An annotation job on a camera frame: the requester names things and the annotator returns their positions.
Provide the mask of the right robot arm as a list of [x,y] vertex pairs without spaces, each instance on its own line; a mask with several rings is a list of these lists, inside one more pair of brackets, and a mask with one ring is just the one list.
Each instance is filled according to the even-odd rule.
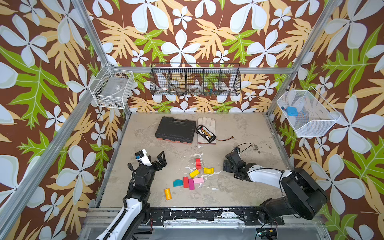
[[278,170],[245,163],[238,148],[225,156],[223,170],[233,173],[235,179],[266,184],[281,191],[280,198],[267,199],[258,207],[257,220],[263,224],[287,215],[312,220],[328,202],[325,191],[305,170]]

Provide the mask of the yellow arch block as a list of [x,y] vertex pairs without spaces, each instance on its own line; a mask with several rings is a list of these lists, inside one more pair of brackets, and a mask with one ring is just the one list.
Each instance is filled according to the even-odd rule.
[[204,174],[213,175],[215,173],[214,168],[204,168]]

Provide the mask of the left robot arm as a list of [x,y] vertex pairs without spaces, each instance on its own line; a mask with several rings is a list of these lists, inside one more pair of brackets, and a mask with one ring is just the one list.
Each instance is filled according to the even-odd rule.
[[112,223],[97,237],[98,240],[130,240],[136,229],[150,219],[150,188],[156,172],[167,166],[165,152],[160,152],[157,160],[153,162],[151,156],[143,149],[135,153],[135,160],[139,163],[136,169],[128,163],[132,178],[123,198],[124,206]]

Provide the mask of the red arch block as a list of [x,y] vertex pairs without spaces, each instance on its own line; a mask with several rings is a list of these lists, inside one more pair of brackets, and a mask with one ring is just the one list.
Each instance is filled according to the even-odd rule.
[[196,169],[200,170],[202,168],[201,159],[196,159]]

